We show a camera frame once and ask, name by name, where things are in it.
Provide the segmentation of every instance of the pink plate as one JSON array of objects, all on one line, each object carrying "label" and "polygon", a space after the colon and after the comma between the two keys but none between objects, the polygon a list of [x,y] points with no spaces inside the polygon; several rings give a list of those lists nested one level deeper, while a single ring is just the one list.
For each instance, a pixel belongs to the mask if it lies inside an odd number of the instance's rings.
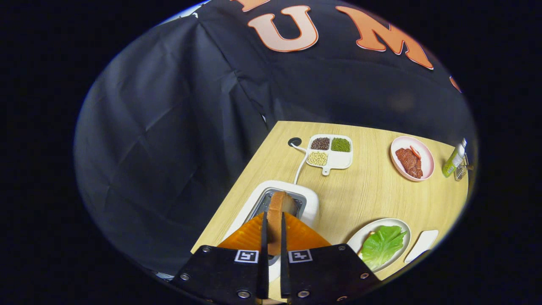
[{"label": "pink plate", "polygon": [[[395,152],[399,148],[410,149],[411,145],[412,147],[414,147],[414,149],[416,149],[420,153],[420,156],[422,157],[421,161],[422,161],[423,176],[420,179],[412,177],[411,175],[407,174],[407,172],[405,171],[405,168],[401,164],[401,161],[399,161],[399,158],[397,158],[397,155],[395,154]],[[395,168],[397,168],[397,170],[401,173],[401,175],[403,175],[408,180],[418,181],[418,182],[426,180],[429,177],[431,177],[431,175],[433,174],[433,171],[435,170],[435,160],[433,159],[433,154],[431,153],[431,151],[429,151],[429,148],[427,148],[427,146],[425,146],[419,140],[414,139],[412,137],[402,136],[402,137],[396,138],[393,142],[391,142],[390,153],[391,153],[391,159],[393,161]]]}]

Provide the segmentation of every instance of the lettuce leaf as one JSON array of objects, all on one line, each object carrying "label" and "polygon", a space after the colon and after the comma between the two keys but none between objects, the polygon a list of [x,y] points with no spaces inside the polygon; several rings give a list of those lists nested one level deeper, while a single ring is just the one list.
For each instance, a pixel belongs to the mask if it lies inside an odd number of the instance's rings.
[{"label": "lettuce leaf", "polygon": [[403,247],[403,236],[399,226],[381,226],[363,243],[362,260],[371,270],[382,266]]}]

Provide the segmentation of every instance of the power cord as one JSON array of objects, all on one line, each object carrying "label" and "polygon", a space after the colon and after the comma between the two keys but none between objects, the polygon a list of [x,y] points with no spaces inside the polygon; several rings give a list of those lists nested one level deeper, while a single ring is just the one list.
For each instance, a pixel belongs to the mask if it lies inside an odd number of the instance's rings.
[{"label": "power cord", "polygon": [[298,184],[299,172],[301,172],[301,168],[303,167],[303,164],[305,164],[305,161],[307,160],[308,151],[305,148],[301,148],[301,147],[298,147],[298,146],[294,145],[294,143],[290,143],[290,146],[293,147],[293,148],[298,149],[299,151],[304,151],[305,152],[305,157],[303,158],[303,161],[301,161],[301,164],[299,164],[298,172],[295,173],[294,184],[296,185],[296,184]]}]

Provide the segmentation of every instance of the wooden table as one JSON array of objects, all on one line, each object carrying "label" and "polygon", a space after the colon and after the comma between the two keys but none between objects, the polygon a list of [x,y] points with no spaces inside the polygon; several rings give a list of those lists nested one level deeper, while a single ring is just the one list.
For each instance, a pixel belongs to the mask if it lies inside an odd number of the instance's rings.
[{"label": "wooden table", "polygon": [[[454,147],[422,137],[435,159],[433,175],[422,182],[407,180],[397,172],[390,157],[391,142],[399,132],[310,122],[278,122],[250,160],[192,248],[218,245],[252,191],[266,180],[293,183],[304,154],[288,146],[293,137],[306,147],[316,134],[345,135],[352,139],[353,162],[347,169],[322,169],[305,164],[298,184],[315,191],[320,200],[320,219],[315,230],[331,244],[346,243],[360,228],[380,218],[398,218],[411,229],[407,250],[389,267],[376,274],[385,279],[406,266],[404,259],[425,230],[438,230],[437,245],[458,218],[467,199],[468,176],[445,178],[442,165]],[[269,284],[269,298],[280,298],[280,278]]]}]

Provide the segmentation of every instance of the orange lettering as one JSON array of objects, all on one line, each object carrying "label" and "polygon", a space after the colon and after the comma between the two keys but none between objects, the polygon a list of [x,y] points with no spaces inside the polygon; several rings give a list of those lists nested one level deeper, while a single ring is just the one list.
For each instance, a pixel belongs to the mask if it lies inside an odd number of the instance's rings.
[{"label": "orange lettering", "polygon": [[457,85],[457,83],[455,82],[454,78],[450,76],[450,83],[452,85],[454,85],[454,87],[460,92],[460,93],[463,93],[461,92],[461,89],[459,89],[459,86]]},{"label": "orange lettering", "polygon": [[308,11],[311,8],[306,5],[297,5],[281,10],[284,15],[290,15],[297,24],[299,37],[295,39],[284,39],[276,29],[273,19],[275,15],[265,14],[256,17],[248,22],[249,27],[256,29],[263,44],[277,52],[293,52],[310,48],[318,41],[318,31],[314,26]]},{"label": "orange lettering", "polygon": [[356,27],[358,28],[359,35],[361,36],[357,45],[369,50],[375,50],[383,52],[386,50],[386,46],[378,41],[376,34],[390,47],[390,49],[397,55],[400,55],[403,51],[403,44],[406,45],[407,51],[405,55],[413,62],[433,70],[433,65],[427,59],[422,47],[409,35],[405,34],[398,28],[389,25],[389,29],[386,29],[378,21],[371,18],[364,12],[353,8],[347,7],[335,7],[338,11],[341,11],[350,16]]},{"label": "orange lettering", "polygon": [[253,8],[259,7],[260,5],[269,2],[270,0],[235,0],[243,4],[242,11],[249,11]]}]

